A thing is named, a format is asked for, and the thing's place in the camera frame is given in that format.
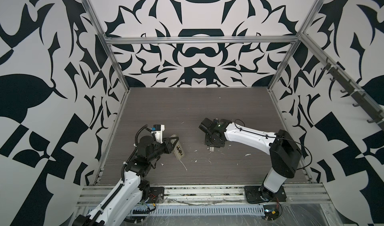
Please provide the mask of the white remote control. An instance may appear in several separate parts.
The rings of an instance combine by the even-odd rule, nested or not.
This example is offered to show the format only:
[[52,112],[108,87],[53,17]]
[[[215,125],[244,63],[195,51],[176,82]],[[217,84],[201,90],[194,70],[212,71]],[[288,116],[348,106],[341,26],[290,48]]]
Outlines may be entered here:
[[185,156],[185,151],[181,145],[181,142],[180,142],[180,139],[179,139],[179,142],[177,143],[175,149],[174,149],[174,154],[176,156],[176,158],[180,161],[184,156]]

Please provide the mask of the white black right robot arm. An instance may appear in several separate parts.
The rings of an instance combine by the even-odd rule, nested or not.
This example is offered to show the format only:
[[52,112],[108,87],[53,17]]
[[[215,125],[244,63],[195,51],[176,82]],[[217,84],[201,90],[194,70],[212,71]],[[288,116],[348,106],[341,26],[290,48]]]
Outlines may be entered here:
[[204,133],[204,143],[211,150],[229,147],[233,152],[236,146],[249,153],[248,161],[261,160],[266,163],[248,163],[249,169],[260,169],[265,177],[260,186],[244,188],[249,204],[284,202],[286,193],[284,184],[293,179],[303,159],[304,146],[294,140],[285,130],[266,132],[248,128],[241,120],[203,119],[199,129]]

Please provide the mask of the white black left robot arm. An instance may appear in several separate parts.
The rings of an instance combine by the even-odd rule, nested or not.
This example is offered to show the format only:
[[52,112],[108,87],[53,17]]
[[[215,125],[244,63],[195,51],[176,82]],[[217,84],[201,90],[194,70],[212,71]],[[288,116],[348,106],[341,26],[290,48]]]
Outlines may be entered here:
[[74,226],[119,226],[141,202],[149,198],[150,183],[145,179],[155,168],[163,154],[171,154],[179,137],[169,137],[160,143],[153,136],[144,136],[136,141],[136,148],[121,169],[121,179],[110,193],[86,216],[79,215]]

